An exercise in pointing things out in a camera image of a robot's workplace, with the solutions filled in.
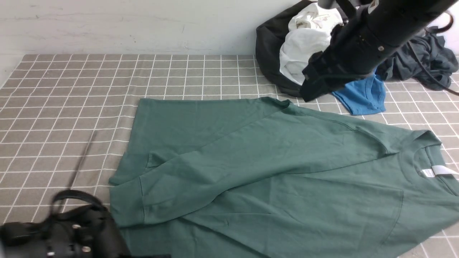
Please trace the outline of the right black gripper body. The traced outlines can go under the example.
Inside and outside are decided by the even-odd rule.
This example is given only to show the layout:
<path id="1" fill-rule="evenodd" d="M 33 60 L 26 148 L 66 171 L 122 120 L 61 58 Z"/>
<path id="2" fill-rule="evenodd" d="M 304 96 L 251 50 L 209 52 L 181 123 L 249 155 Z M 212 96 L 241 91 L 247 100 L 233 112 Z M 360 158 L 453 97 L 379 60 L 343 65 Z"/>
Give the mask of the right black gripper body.
<path id="1" fill-rule="evenodd" d="M 364 22 L 336 26 L 331 44 L 326 50 L 313 54 L 303 70 L 301 98 L 309 102 L 347 83 L 368 78 L 397 47 L 395 36 Z"/>

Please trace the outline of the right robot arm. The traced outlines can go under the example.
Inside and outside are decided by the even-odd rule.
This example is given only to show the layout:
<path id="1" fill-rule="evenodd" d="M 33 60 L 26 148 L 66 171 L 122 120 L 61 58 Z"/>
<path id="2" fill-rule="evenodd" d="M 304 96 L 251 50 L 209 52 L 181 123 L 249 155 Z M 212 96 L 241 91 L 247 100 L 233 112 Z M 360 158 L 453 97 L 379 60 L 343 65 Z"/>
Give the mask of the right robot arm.
<path id="1" fill-rule="evenodd" d="M 379 0 L 355 9 L 338 0 L 349 21 L 331 31 L 329 46 L 303 70 L 299 95 L 306 102 L 362 80 L 421 29 L 445 13 L 454 0 Z"/>

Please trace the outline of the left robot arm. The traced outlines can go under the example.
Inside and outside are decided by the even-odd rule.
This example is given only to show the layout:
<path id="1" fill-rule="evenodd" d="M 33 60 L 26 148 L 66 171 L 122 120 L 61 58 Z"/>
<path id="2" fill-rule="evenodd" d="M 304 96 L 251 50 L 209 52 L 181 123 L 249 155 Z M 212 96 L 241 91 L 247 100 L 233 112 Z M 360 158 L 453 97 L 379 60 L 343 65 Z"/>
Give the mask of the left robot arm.
<path id="1" fill-rule="evenodd" d="M 1 226 L 2 258 L 129 258 L 106 207 L 85 205 L 39 223 Z"/>

